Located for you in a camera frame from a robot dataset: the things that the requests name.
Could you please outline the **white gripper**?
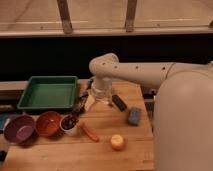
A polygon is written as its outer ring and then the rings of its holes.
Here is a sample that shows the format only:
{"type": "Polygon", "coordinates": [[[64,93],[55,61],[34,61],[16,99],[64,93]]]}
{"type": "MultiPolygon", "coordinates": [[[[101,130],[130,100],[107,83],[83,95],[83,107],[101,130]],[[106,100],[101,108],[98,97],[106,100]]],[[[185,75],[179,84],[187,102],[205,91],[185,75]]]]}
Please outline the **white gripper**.
{"type": "Polygon", "coordinates": [[[110,102],[112,80],[110,78],[95,77],[91,86],[91,93],[99,101],[110,102]]]}

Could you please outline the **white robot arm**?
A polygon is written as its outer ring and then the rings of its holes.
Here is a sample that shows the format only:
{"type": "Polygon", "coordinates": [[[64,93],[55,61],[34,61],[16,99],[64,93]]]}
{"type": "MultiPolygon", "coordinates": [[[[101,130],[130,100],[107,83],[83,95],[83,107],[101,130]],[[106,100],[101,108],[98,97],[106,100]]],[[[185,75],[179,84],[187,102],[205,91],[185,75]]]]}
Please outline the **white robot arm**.
{"type": "Polygon", "coordinates": [[[157,91],[154,103],[154,171],[213,171],[213,61],[207,64],[121,63],[104,54],[89,63],[93,94],[113,78],[157,91]]]}

